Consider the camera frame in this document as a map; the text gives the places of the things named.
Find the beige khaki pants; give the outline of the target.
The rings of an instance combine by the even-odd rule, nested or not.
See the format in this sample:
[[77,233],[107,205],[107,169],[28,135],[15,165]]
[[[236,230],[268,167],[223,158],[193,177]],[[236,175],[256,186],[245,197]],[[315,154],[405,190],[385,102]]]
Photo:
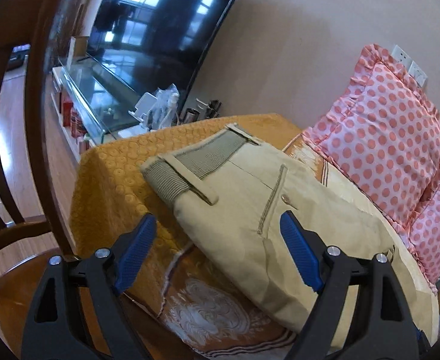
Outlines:
[[343,175],[319,181],[311,165],[292,158],[237,124],[191,124],[147,135],[144,180],[171,210],[190,241],[242,295],[238,301],[189,279],[186,303],[167,325],[190,345],[203,345],[208,327],[226,319],[234,344],[204,350],[207,359],[280,359],[292,347],[315,302],[300,278],[279,228],[292,211],[328,245],[348,255],[385,254],[393,264],[414,323],[438,337],[436,297],[388,221]]

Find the dark wooden chair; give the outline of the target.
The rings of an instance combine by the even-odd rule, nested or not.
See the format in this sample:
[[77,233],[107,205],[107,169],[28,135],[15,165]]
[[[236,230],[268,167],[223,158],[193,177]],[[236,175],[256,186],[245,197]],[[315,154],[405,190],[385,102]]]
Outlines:
[[29,311],[49,259],[73,257],[50,176],[44,92],[80,2],[0,0],[0,359],[43,359],[61,345],[44,340]]

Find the pink polka dot lower pillow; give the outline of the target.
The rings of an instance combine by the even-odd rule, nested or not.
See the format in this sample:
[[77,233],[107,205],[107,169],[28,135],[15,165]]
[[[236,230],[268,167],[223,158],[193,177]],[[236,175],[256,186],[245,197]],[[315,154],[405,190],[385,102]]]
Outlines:
[[408,249],[431,286],[440,278],[440,168],[408,222]]

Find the pink polka dot pillow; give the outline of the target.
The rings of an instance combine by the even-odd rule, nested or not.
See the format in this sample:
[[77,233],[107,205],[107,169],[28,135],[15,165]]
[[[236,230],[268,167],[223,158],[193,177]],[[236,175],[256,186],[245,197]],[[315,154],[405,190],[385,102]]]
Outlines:
[[431,286],[440,278],[440,168],[408,222],[408,249]]
[[362,49],[344,94],[302,136],[402,228],[440,175],[440,113],[377,44]]

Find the orange yellow patterned bedspread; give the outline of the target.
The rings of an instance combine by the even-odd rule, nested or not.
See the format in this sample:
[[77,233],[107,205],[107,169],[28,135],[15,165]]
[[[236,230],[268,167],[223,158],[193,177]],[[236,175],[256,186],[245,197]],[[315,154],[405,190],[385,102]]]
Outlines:
[[154,359],[283,359],[292,347],[291,331],[258,308],[217,268],[180,228],[143,179],[140,166],[151,156],[182,149],[239,122],[278,150],[285,149],[323,189],[380,220],[379,233],[400,269],[402,289],[418,327],[434,343],[439,332],[435,291],[411,253],[380,211],[337,170],[293,133],[300,129],[274,114],[210,119],[159,133],[112,141],[81,157],[71,200],[70,229],[80,257],[111,246],[147,212],[158,220],[157,237],[134,285],[120,304]]

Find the pink polka dot upper pillow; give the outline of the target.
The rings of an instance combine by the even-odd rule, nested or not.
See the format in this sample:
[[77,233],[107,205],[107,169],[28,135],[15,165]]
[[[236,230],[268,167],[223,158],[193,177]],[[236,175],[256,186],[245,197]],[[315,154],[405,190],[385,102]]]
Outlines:
[[302,136],[402,228],[440,175],[440,113],[377,44],[362,49],[344,94]]

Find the glass top TV cabinet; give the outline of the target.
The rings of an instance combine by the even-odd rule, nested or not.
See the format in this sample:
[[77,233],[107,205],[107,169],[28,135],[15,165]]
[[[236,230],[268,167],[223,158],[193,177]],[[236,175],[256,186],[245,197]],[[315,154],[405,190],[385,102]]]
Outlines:
[[140,124],[131,115],[139,95],[89,56],[58,59],[59,78],[95,146],[120,139],[120,132]]

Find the white plastic bag clutter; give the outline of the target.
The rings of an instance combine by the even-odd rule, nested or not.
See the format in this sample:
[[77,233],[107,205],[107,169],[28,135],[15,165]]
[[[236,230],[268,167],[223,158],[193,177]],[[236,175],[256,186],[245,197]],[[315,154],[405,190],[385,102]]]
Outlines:
[[147,131],[170,127],[178,115],[179,91],[175,84],[158,88],[154,94],[143,94],[129,114]]

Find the dark metal cups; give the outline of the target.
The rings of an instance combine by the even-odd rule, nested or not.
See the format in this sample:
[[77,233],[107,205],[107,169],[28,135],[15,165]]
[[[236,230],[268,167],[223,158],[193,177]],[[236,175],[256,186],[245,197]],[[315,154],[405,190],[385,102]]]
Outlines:
[[195,104],[182,112],[180,122],[182,124],[190,124],[205,119],[214,119],[219,116],[221,105],[222,102],[217,99],[203,102],[196,98]]

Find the large black television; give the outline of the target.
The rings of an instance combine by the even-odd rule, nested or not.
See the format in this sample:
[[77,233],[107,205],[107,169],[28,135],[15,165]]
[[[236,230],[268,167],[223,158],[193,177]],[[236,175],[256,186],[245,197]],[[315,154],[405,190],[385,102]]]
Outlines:
[[145,93],[175,85],[185,103],[235,0],[63,0],[52,63],[66,62],[71,40],[86,49],[72,59],[111,101],[95,111],[129,112]]

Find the white wall power outlets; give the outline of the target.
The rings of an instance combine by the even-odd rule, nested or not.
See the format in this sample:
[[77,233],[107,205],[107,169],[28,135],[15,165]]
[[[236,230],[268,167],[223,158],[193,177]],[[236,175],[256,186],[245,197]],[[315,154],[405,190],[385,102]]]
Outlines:
[[424,89],[428,83],[427,74],[420,68],[413,58],[408,55],[404,49],[395,45],[392,49],[392,57],[396,59],[398,63],[401,63],[408,71],[408,73],[415,79],[417,84]]

